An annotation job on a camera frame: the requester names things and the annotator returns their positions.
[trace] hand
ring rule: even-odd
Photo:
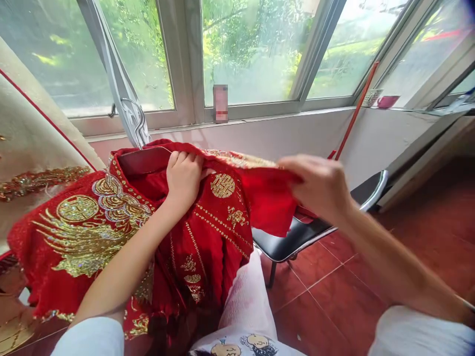
[[[338,226],[357,203],[351,198],[341,163],[321,157],[284,157],[278,164],[303,179],[292,187],[294,197],[307,209]]]
[[[203,157],[194,153],[174,151],[167,167],[168,197],[183,214],[192,206],[199,190],[199,182],[210,173],[202,172]]]

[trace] window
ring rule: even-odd
[[[403,107],[472,30],[464,0],[444,0],[417,32],[382,85],[382,95],[400,95]]]
[[[0,1],[0,36],[68,117],[110,111],[107,75],[75,1]]]
[[[0,0],[0,37],[84,135],[133,141],[127,100],[151,130],[213,122],[214,85],[230,120],[350,106],[376,60],[396,106],[448,102],[475,85],[440,100],[475,54],[464,1]]]
[[[460,84],[453,88],[449,95],[463,94],[468,92],[473,87],[475,87],[475,70],[472,70],[472,72],[467,75]]]
[[[202,0],[205,106],[292,100],[290,90],[318,0]]]
[[[308,98],[352,95],[408,0],[347,0]]]
[[[174,109],[155,0],[100,0],[144,111]]]

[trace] pink mug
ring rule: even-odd
[[[377,101],[379,109],[389,109],[392,107],[397,100],[399,99],[400,95],[386,95],[380,97]]]

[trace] red garment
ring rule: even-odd
[[[154,147],[161,148],[148,151]],[[25,270],[37,317],[72,319],[98,273],[164,201],[164,165],[172,151],[204,156],[204,167],[216,174],[201,182],[195,204],[157,249],[127,305],[126,338],[147,333],[149,315],[171,322],[197,304],[221,309],[253,250],[251,226],[286,236],[296,206],[290,172],[255,157],[169,140],[145,150],[147,162],[140,162],[143,151],[128,155],[129,162],[163,162],[161,169],[126,175],[123,160],[137,149],[112,152],[107,172],[80,179],[13,227],[8,243]]]

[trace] person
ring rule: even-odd
[[[359,210],[340,163],[298,155],[281,159],[279,165],[303,180],[292,187],[295,198],[347,236],[397,304],[379,320],[370,356],[473,352],[475,314],[471,305]],[[123,355],[125,302],[157,246],[194,203],[200,179],[208,173],[202,172],[201,157],[173,152],[166,172],[169,194],[165,202],[94,281],[54,356]],[[301,355],[277,340],[257,251],[237,273],[218,331],[197,341],[189,355]]]

